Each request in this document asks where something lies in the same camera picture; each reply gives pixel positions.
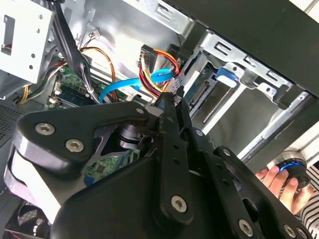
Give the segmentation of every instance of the red wire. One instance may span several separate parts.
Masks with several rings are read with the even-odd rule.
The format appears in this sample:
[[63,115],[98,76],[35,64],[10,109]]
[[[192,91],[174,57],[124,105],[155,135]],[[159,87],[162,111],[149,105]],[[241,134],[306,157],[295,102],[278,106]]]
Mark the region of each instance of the red wire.
[[161,56],[165,56],[167,59],[169,59],[173,63],[173,65],[175,66],[175,73],[174,74],[177,76],[179,74],[179,66],[178,66],[177,61],[175,59],[171,58],[169,55],[166,55],[164,53],[157,51],[157,54],[161,55]]
[[62,66],[64,64],[64,61],[56,63],[54,66]]
[[141,81],[141,84],[144,86],[144,88],[146,90],[148,90],[152,95],[154,95],[156,97],[160,96],[160,93],[157,92],[155,89],[153,89],[153,87],[150,85],[150,83],[143,76],[143,71],[142,71],[141,67],[140,67],[140,81]]
[[18,237],[16,234],[14,234],[13,232],[10,232],[12,236],[14,236],[17,239],[21,239],[20,237]]

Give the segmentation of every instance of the yellow wire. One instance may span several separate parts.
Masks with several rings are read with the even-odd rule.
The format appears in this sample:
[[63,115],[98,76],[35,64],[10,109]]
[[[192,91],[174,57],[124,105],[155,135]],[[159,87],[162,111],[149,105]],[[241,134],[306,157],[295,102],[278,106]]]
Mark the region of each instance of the yellow wire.
[[23,104],[24,103],[24,101],[28,97],[28,92],[29,92],[29,86],[25,86],[24,87],[23,96],[22,96],[21,101],[19,102],[19,104]]
[[162,50],[159,50],[159,49],[154,49],[154,51],[160,52],[162,54],[166,54],[167,56],[171,57],[177,63],[176,59],[171,54],[169,54],[168,52],[162,51]]
[[157,85],[155,85],[155,83],[152,81],[151,75],[150,75],[150,73],[148,72],[148,70],[146,69],[144,56],[142,57],[141,62],[142,62],[142,71],[144,72],[147,81],[148,81],[156,90],[158,90],[159,92],[164,92],[161,88],[159,88]]

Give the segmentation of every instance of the finger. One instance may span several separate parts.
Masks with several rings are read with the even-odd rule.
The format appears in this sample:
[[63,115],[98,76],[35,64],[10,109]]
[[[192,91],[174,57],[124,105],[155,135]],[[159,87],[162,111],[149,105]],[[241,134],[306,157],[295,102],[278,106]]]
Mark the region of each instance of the finger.
[[255,175],[261,181],[266,176],[267,173],[268,173],[268,169],[264,168],[263,170],[259,171]]
[[313,194],[314,190],[310,185],[300,190],[300,192],[295,195],[295,199],[293,200],[292,213],[297,214],[308,203]]
[[277,176],[274,178],[273,182],[271,183],[269,190],[276,196],[276,198],[279,198],[280,190],[283,187],[285,181],[288,178],[288,171],[285,169],[277,174]]
[[274,166],[272,169],[266,174],[263,184],[269,188],[271,183],[273,182],[274,178],[276,177],[277,173],[279,172],[279,167]]
[[283,193],[280,197],[280,201],[289,209],[292,210],[292,204],[295,192],[298,187],[298,180],[297,178],[292,178],[289,183],[285,186]]

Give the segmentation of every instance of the fan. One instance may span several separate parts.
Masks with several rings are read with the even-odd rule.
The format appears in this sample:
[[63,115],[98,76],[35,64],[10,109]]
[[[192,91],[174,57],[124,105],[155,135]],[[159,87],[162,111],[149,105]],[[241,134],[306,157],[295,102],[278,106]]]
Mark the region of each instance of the fan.
[[24,201],[15,210],[5,230],[11,234],[8,239],[44,239],[50,231],[50,224],[40,208]]

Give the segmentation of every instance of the screw head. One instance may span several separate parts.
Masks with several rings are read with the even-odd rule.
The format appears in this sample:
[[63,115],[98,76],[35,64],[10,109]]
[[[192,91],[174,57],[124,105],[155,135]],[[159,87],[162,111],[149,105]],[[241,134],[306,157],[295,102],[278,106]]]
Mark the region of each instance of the screw head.
[[199,136],[203,136],[204,135],[203,132],[200,131],[199,129],[196,130],[196,134],[198,134]]
[[140,108],[136,108],[136,111],[139,112],[140,114],[144,114],[144,111]]
[[296,227],[297,231],[300,233],[300,235],[304,238],[304,239],[308,239],[306,233],[299,227]]
[[294,230],[290,226],[284,224],[284,228],[289,236],[291,236],[292,238],[296,238],[296,233],[294,232]]
[[230,156],[230,152],[227,149],[223,150],[224,154],[226,154],[227,156]]
[[77,139],[69,139],[66,141],[65,147],[71,152],[79,153],[83,151],[84,144]]
[[304,95],[301,95],[298,97],[298,100],[303,101],[306,97]]
[[35,131],[41,135],[51,135],[55,132],[55,128],[49,123],[38,123],[35,126]]
[[251,226],[249,225],[248,222],[246,222],[245,220],[241,219],[238,221],[238,225],[240,230],[246,234],[248,237],[252,237],[254,235],[253,229],[251,228]]
[[187,210],[187,204],[186,204],[185,200],[182,197],[177,196],[177,195],[172,196],[171,205],[179,213],[184,213]]

